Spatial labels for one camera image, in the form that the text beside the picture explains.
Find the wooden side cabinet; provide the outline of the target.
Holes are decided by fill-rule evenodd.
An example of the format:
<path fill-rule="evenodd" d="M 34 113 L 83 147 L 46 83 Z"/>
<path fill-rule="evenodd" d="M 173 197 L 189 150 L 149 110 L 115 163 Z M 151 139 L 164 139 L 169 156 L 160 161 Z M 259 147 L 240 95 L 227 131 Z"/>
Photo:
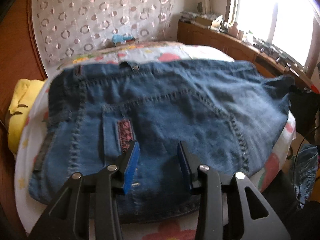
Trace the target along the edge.
<path fill-rule="evenodd" d="M 290 74 L 295 78 L 298 87 L 313 88 L 311 80 L 303 72 L 293 67 L 284 67 L 257 48 L 246 45 L 227 34 L 217 33 L 180 21 L 177 28 L 177 40 L 188 45 L 210 46 L 235 60 L 249 61 L 256 66 L 258 72 L 264 77 Z"/>

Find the white strawberry print quilt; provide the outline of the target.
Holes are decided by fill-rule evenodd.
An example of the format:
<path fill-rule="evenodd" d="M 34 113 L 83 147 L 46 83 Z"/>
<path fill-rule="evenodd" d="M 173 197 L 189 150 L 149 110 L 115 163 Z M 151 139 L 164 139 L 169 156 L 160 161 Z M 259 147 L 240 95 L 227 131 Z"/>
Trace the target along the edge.
<path fill-rule="evenodd" d="M 119 64 L 78 63 L 61 70 L 57 70 L 58 65 L 49 72 L 48 79 L 30 110 L 28 123 L 23 129 L 17 152 L 16 205 L 26 232 L 31 232 L 44 211 L 46 202 L 56 193 L 72 171 L 69 157 L 59 159 L 52 169 L 47 168 L 45 160 L 47 151 L 43 144 L 47 139 L 50 119 L 49 94 L 55 91 L 52 81 L 64 70 L 88 64 L 107 64 L 113 70 L 125 63 L 129 64 L 130 69 L 138 69 L 143 64 L 172 64 L 181 61 L 200 63 L 204 60 L 217 65 L 233 64 L 235 66 L 240 64 L 239 60 L 209 46 L 185 46 L 187 53 L 191 56 L 189 60 L 169 62 L 126 60 Z M 241 103 L 241 113 L 235 115 L 234 121 L 240 129 L 248 150 L 247 153 L 237 157 L 230 166 L 241 165 L 241 170 L 249 176 L 254 185 L 261 191 L 265 190 L 284 166 L 291 142 L 296 136 L 295 117 L 290 111 L 285 111 L 282 118 L 276 117 L 262 93 L 246 87 L 246 78 L 243 78 L 238 85 L 225 81 L 219 76 L 209 77 L 208 81 L 214 87 L 216 107 L 221 112 L 227 112 L 228 103 L 233 104 L 237 101 Z"/>

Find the circle pattern sheer curtain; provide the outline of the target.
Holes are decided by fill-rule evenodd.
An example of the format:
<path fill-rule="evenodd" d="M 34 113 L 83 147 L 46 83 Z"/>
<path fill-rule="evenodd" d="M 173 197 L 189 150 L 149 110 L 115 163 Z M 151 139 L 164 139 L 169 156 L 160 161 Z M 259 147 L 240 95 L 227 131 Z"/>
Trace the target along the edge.
<path fill-rule="evenodd" d="M 175 0 L 32 0 L 45 67 L 108 47 L 115 35 L 166 40 Z"/>

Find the yellow plush toy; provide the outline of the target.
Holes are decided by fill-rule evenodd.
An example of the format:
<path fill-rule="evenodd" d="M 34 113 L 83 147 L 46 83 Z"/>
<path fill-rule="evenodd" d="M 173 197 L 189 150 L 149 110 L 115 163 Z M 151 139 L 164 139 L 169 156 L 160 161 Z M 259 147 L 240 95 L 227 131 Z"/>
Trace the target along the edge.
<path fill-rule="evenodd" d="M 16 83 L 5 117 L 8 148 L 16 158 L 22 131 L 28 123 L 29 112 L 45 81 L 20 79 Z"/>

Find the blue denim pants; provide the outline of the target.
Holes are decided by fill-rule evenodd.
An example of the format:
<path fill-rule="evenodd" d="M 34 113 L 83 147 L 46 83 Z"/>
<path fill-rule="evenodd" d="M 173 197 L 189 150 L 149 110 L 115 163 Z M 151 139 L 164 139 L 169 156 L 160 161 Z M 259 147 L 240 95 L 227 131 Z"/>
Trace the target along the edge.
<path fill-rule="evenodd" d="M 222 173 L 260 171 L 288 119 L 294 79 L 261 76 L 247 61 L 182 60 L 86 64 L 56 76 L 48 93 L 47 134 L 29 181 L 48 204 L 75 172 L 99 172 L 140 145 L 131 188 L 119 197 L 123 223 L 194 212 L 177 146 Z"/>

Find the floral pink bed blanket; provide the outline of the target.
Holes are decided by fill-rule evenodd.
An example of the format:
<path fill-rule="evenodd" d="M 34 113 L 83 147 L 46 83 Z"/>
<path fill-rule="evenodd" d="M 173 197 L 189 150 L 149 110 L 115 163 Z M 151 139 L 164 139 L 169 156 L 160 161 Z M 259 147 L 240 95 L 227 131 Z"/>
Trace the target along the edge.
<path fill-rule="evenodd" d="M 143 42 L 107 48 L 91 53 L 72 57 L 57 67 L 57 70 L 76 65 L 78 63 L 111 63 L 119 64 L 126 60 L 136 62 L 169 62 L 175 60 L 189 60 L 191 56 L 186 46 L 179 42 Z"/>

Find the cardboard box with blue toy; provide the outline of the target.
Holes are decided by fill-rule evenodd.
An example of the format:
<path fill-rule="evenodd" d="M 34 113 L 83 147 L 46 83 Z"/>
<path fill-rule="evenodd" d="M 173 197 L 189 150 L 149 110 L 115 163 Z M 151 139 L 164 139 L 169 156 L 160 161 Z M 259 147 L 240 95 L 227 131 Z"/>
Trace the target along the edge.
<path fill-rule="evenodd" d="M 136 39 L 132 35 L 113 35 L 112 36 L 112 43 L 114 46 L 121 46 L 124 44 L 135 44 Z"/>

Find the blue cloth on floor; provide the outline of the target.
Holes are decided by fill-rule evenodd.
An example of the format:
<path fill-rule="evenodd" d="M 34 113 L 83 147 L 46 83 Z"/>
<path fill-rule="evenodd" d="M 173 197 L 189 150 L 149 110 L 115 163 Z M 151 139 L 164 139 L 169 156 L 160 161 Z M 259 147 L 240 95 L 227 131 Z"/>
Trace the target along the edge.
<path fill-rule="evenodd" d="M 293 158 L 290 175 L 299 204 L 304 205 L 311 196 L 318 170 L 317 146 L 303 144 Z"/>

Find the wooden louvered wardrobe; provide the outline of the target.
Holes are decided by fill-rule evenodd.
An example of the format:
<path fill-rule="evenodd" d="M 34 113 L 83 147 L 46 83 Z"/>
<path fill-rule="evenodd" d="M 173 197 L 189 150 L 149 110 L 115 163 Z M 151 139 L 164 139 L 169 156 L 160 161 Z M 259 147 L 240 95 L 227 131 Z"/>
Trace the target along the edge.
<path fill-rule="evenodd" d="M 14 87 L 22 78 L 46 78 L 33 34 L 31 0 L 1 0 L 1 239 L 26 239 L 16 209 L 15 159 L 5 126 Z"/>

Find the open cardboard box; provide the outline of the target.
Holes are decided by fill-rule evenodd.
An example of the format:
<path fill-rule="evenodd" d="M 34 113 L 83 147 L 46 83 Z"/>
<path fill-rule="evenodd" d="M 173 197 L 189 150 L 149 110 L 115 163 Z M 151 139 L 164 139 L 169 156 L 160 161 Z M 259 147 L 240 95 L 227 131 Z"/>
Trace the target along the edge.
<path fill-rule="evenodd" d="M 195 22 L 208 28 L 218 28 L 223 20 L 223 15 L 197 16 Z"/>

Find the pink bottle on sill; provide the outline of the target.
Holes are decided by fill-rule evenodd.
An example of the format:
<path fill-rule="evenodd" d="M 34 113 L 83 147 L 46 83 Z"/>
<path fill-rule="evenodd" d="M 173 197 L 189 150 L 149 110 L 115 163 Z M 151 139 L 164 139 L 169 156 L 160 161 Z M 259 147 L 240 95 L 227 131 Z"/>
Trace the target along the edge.
<path fill-rule="evenodd" d="M 229 28 L 228 28 L 228 34 L 229 34 L 230 36 L 232 36 L 232 37 L 237 38 L 238 33 L 239 33 L 238 23 L 237 23 L 237 22 L 233 22 L 233 24 L 230 25 Z"/>

